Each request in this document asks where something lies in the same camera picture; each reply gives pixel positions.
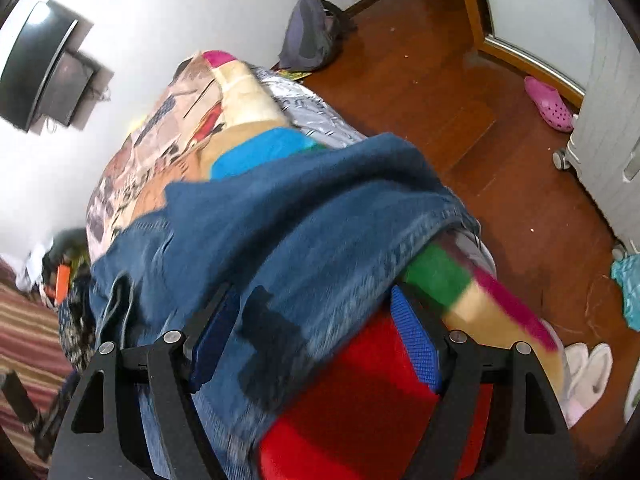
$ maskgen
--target backpack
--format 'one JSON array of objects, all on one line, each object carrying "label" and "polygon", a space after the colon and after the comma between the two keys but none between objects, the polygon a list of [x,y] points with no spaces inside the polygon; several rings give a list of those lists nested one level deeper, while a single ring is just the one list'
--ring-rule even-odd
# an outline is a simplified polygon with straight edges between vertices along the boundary
[{"label": "backpack", "polygon": [[309,72],[332,62],[353,20],[327,0],[298,0],[280,53],[280,68]]}]

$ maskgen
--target blue denim fabric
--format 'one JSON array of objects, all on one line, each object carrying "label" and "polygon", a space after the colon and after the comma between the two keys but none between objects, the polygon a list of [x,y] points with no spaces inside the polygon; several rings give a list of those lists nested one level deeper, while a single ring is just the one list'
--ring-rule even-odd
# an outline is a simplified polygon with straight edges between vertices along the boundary
[{"label": "blue denim fabric", "polygon": [[[420,152],[391,134],[165,193],[164,209],[94,263],[91,309],[99,340],[139,346],[183,327],[220,283],[238,288],[234,332],[194,396],[231,479],[258,478],[256,444],[420,249],[450,226],[479,231]],[[144,396],[142,410],[154,467],[168,476]]]}]

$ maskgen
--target caster wheel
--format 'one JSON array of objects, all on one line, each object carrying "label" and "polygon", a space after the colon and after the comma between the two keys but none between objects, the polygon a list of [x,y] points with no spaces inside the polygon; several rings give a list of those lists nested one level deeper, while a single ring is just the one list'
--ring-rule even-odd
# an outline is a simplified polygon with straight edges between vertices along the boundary
[{"label": "caster wheel", "polygon": [[627,252],[624,245],[620,242],[617,242],[611,250],[611,255],[617,262],[619,262],[620,260],[624,260],[627,257]]},{"label": "caster wheel", "polygon": [[553,154],[553,159],[554,159],[554,166],[556,167],[556,170],[568,170],[571,165],[569,164],[569,161],[566,160],[566,150],[564,148],[561,148],[559,150],[555,150],[554,154]]}]

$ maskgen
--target green fabric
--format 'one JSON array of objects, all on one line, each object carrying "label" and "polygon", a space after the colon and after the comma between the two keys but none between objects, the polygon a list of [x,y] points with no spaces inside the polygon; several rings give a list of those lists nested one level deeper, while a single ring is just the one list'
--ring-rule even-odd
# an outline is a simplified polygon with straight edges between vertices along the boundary
[{"label": "green fabric", "polygon": [[435,308],[448,312],[471,282],[471,274],[436,244],[427,245],[406,267],[402,280],[429,296]]},{"label": "green fabric", "polygon": [[325,150],[326,147],[323,146],[322,144],[316,144],[315,146],[309,146],[308,148],[305,148],[304,150],[300,151],[300,153],[306,153],[306,152],[319,152],[320,150]]}]

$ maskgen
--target blue mesh pad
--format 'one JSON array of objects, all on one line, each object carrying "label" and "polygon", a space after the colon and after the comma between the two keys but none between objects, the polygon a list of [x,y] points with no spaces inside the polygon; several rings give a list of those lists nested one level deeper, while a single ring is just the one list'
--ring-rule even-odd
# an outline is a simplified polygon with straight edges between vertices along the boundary
[{"label": "blue mesh pad", "polygon": [[397,285],[391,289],[391,317],[409,354],[409,360],[418,380],[426,384],[432,392],[439,393],[442,387],[442,374],[438,353]]}]

